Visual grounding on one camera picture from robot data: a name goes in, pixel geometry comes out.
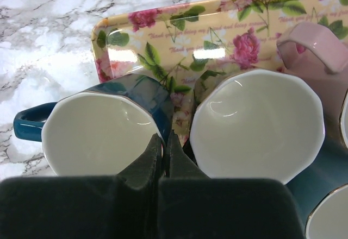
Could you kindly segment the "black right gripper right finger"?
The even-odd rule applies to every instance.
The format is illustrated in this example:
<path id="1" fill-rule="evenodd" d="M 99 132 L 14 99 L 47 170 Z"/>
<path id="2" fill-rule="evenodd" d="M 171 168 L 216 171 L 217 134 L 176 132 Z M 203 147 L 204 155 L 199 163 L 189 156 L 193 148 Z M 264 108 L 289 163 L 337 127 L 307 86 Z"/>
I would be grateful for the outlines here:
<path id="1" fill-rule="evenodd" d="M 290 191 L 272 179 L 211 179 L 169 136 L 159 238 L 304 238 Z"/>

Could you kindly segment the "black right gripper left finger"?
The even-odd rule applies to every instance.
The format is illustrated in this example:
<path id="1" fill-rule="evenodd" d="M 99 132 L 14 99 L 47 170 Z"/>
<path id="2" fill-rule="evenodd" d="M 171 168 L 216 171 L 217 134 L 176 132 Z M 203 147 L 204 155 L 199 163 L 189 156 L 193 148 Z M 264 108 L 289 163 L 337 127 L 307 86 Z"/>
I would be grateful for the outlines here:
<path id="1" fill-rule="evenodd" d="M 155 238 L 161 140 L 119 174 L 1 182 L 1 238 Z"/>

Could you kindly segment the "teal mug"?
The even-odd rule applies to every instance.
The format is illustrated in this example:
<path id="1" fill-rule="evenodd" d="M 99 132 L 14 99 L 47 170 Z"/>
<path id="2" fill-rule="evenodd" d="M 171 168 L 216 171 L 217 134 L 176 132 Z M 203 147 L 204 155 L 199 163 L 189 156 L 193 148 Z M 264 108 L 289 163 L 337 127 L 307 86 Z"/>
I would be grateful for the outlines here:
<path id="1" fill-rule="evenodd" d="M 263 69 L 206 71 L 194 98 L 190 143 L 209 177 L 278 180 L 291 190 L 304 223 L 347 184 L 347 152 L 325 139 L 321 101 L 299 77 Z"/>

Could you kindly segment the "grey blue mug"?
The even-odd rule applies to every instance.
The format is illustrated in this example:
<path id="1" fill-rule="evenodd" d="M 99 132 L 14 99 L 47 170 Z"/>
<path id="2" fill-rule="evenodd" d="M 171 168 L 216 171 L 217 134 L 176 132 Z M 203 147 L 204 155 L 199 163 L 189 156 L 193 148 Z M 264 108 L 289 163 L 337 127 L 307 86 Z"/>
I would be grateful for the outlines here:
<path id="1" fill-rule="evenodd" d="M 310 213 L 305 228 L 309 239 L 347 239 L 347 185 L 330 192 Z"/>

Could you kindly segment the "dark blue mug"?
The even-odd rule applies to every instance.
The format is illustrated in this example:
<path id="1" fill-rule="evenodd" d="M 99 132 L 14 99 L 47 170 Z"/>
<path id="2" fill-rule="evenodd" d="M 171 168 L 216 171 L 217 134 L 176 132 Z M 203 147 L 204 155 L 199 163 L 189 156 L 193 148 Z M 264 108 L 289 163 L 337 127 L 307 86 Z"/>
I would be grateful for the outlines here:
<path id="1" fill-rule="evenodd" d="M 153 137 L 164 149 L 172 118 L 169 91 L 131 73 L 23 110 L 13 127 L 18 139 L 42 144 L 56 175 L 109 175 L 136 160 Z"/>

